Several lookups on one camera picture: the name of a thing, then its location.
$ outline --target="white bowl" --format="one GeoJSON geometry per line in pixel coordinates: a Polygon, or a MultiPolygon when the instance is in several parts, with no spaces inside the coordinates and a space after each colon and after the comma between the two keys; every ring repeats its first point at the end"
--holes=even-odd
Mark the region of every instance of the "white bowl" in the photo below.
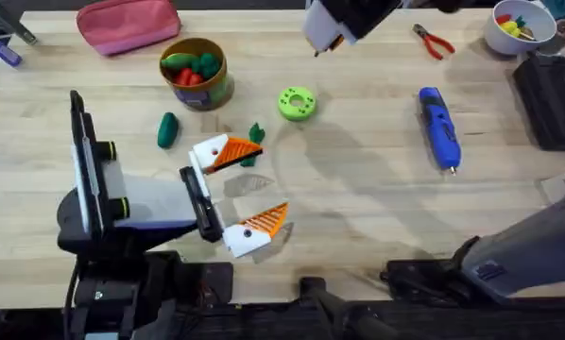
{"type": "Polygon", "coordinates": [[[505,0],[492,9],[484,27],[484,39],[493,50],[505,55],[518,55],[531,51],[556,35],[556,20],[547,9],[541,8],[526,0],[505,0]],[[532,30],[535,42],[516,38],[503,31],[495,18],[511,14],[511,20],[516,21],[522,16],[526,26],[532,30]]]}

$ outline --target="purple marker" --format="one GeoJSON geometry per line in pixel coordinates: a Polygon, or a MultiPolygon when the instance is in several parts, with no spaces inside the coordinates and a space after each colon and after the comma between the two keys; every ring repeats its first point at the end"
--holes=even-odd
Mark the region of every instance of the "purple marker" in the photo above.
{"type": "Polygon", "coordinates": [[[13,67],[18,66],[22,62],[22,57],[2,42],[0,42],[0,58],[13,67]]]}

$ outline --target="black case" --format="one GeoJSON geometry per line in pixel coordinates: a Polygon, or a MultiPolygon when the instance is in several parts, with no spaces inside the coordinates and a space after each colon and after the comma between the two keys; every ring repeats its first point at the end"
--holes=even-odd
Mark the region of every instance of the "black case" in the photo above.
{"type": "Polygon", "coordinates": [[[565,151],[565,57],[532,55],[513,77],[540,147],[565,151]]]}

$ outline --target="can with vegetables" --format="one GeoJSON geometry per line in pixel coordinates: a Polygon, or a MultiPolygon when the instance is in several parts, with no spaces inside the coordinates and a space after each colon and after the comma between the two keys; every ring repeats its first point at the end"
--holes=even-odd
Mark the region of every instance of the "can with vegetables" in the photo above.
{"type": "Polygon", "coordinates": [[[226,57],[215,42],[202,38],[175,42],[161,55],[159,68],[176,97],[192,109],[211,110],[231,97],[226,57]]]}

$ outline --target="green plastic piece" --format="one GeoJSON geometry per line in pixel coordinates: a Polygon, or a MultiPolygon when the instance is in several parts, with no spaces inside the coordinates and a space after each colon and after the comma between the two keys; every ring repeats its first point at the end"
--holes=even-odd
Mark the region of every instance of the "green plastic piece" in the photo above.
{"type": "Polygon", "coordinates": [[[204,80],[208,80],[219,71],[219,60],[211,53],[203,53],[200,55],[200,75],[204,80]]]}
{"type": "Polygon", "coordinates": [[[169,148],[176,140],[179,129],[180,122],[178,122],[176,115],[167,112],[161,120],[159,134],[157,135],[157,145],[161,148],[169,148]]]}
{"type": "MultiPolygon", "coordinates": [[[[248,131],[248,138],[256,144],[261,144],[262,141],[264,140],[264,137],[265,137],[265,130],[260,128],[260,125],[257,123],[253,124],[253,126],[248,131]]],[[[242,160],[241,166],[245,166],[245,167],[254,166],[256,158],[257,156],[253,156],[242,160]]]]}
{"type": "Polygon", "coordinates": [[[282,116],[293,122],[310,118],[317,108],[314,95],[303,87],[284,89],[279,95],[278,103],[282,116]]]}
{"type": "Polygon", "coordinates": [[[518,28],[522,28],[526,26],[526,21],[523,19],[522,16],[519,16],[518,19],[516,19],[516,24],[518,24],[518,28]]]}
{"type": "Polygon", "coordinates": [[[199,73],[200,72],[200,60],[198,58],[192,60],[190,67],[192,68],[192,73],[199,73]]]}
{"type": "Polygon", "coordinates": [[[212,77],[214,77],[215,75],[217,75],[218,71],[219,71],[219,64],[216,64],[216,65],[212,65],[210,67],[203,67],[200,70],[200,75],[203,77],[203,79],[209,80],[212,77]]]}
{"type": "Polygon", "coordinates": [[[161,60],[161,65],[169,70],[180,71],[182,68],[190,67],[193,62],[199,62],[199,58],[188,53],[174,53],[161,60]]]}

